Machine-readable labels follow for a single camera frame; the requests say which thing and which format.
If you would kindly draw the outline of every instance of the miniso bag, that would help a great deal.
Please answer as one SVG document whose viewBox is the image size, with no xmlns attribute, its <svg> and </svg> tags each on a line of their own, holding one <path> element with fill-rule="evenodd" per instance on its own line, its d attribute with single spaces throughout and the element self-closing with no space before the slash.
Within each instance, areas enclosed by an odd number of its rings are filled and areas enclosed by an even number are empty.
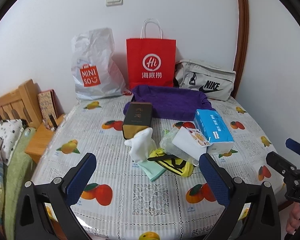
<svg viewBox="0 0 300 240">
<path fill-rule="evenodd" d="M 227 101 L 234 86 L 235 71 L 200 60 L 180 60 L 175 66 L 180 88 L 199 90 L 208 98 Z"/>
<path fill-rule="evenodd" d="M 126 83 L 111 59 L 114 39 L 110 28 L 76 35 L 72 41 L 72 75 L 78 99 L 119 96 Z"/>
</svg>

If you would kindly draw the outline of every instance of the green blanket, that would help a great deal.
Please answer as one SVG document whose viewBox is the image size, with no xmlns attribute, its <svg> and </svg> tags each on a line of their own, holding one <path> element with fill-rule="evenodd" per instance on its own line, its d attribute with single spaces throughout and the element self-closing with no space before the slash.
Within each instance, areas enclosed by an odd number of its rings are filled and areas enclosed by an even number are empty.
<svg viewBox="0 0 300 240">
<path fill-rule="evenodd" d="M 3 168 L 5 203 L 2 222 L 7 240 L 14 240 L 17 203 L 21 187 L 26 181 L 31 179 L 34 169 L 36 168 L 35 162 L 28 154 L 24 153 L 31 137 L 36 131 L 34 128 L 30 128 L 30 130 L 31 132 L 27 137 L 25 136 L 25 132 L 23 132 L 9 166 L 4 165 Z"/>
</svg>

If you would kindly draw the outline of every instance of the black box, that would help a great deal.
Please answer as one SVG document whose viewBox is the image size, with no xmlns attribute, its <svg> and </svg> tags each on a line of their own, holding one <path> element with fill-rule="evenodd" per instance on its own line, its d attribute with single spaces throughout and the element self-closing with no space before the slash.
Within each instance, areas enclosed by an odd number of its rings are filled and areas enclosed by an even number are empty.
<svg viewBox="0 0 300 240">
<path fill-rule="evenodd" d="M 125 139 L 133 136 L 148 127 L 151 127 L 152 104 L 131 102 L 124 118 L 122 133 Z"/>
</svg>

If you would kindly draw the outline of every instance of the metal screw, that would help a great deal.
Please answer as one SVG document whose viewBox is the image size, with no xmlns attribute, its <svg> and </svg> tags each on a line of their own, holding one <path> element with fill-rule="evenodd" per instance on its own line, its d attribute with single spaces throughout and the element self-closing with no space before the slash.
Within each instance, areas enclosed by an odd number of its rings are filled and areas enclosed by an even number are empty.
<svg viewBox="0 0 300 240">
<path fill-rule="evenodd" d="M 26 183 L 25 183 L 25 187 L 30 187 L 31 186 L 31 181 L 27 181 Z"/>
<path fill-rule="evenodd" d="M 61 182 L 61 178 L 60 177 L 57 177 L 57 178 L 55 178 L 54 180 L 53 180 L 53 183 L 54 184 L 59 184 L 60 182 Z"/>
<path fill-rule="evenodd" d="M 271 184 L 270 184 L 270 182 L 268 182 L 268 181 L 265 181 L 265 182 L 263 183 L 263 185 L 265 185 L 266 187 L 271 187 Z"/>
<path fill-rule="evenodd" d="M 234 182 L 237 183 L 237 184 L 242 183 L 242 179 L 240 179 L 239 177 L 235 177 L 233 180 L 234 180 Z"/>
</svg>

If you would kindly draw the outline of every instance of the red paper bag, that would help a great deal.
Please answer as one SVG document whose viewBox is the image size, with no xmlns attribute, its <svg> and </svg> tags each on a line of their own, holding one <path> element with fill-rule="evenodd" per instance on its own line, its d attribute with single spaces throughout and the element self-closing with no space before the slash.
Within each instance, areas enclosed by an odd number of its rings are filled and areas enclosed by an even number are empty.
<svg viewBox="0 0 300 240">
<path fill-rule="evenodd" d="M 143 29 L 148 22 L 158 25 L 160 39 L 144 39 Z M 152 85 L 173 87 L 176 40 L 162 39 L 160 24 L 155 19 L 143 23 L 140 39 L 127 39 L 129 87 Z"/>
</svg>

